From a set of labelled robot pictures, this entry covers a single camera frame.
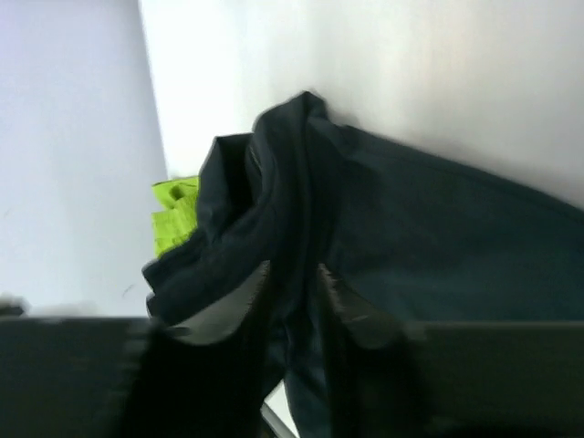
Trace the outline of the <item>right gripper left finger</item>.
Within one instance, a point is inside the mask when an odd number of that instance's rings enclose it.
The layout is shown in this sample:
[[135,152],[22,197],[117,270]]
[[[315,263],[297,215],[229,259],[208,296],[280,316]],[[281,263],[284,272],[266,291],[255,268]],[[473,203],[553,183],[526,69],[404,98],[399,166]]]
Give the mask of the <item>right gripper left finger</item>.
[[4,437],[257,437],[268,263],[181,326],[1,304]]

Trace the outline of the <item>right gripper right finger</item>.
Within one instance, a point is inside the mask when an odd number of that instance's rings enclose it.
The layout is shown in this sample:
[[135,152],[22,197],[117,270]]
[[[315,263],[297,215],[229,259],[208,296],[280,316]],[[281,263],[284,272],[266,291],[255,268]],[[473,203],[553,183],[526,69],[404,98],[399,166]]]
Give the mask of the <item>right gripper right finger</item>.
[[336,437],[580,437],[579,322],[401,322],[324,266],[318,310]]

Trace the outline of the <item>dark green shorts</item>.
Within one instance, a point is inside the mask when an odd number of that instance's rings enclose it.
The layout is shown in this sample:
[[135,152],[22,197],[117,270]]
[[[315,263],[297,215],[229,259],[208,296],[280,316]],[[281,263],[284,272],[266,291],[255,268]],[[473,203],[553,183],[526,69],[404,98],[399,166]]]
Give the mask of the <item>dark green shorts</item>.
[[197,227],[148,264],[147,308],[181,326],[270,266],[264,399],[303,437],[331,431],[318,310],[324,266],[401,322],[579,322],[583,213],[544,193],[350,126],[308,92],[218,137]]

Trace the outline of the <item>lime green shorts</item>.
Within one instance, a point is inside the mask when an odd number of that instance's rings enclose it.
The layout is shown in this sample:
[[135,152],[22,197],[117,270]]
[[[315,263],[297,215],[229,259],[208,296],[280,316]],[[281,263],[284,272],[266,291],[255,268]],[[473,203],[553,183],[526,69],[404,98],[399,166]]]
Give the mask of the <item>lime green shorts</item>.
[[196,229],[199,188],[198,176],[157,182],[152,186],[153,195],[162,206],[160,211],[151,214],[156,257],[187,241]]

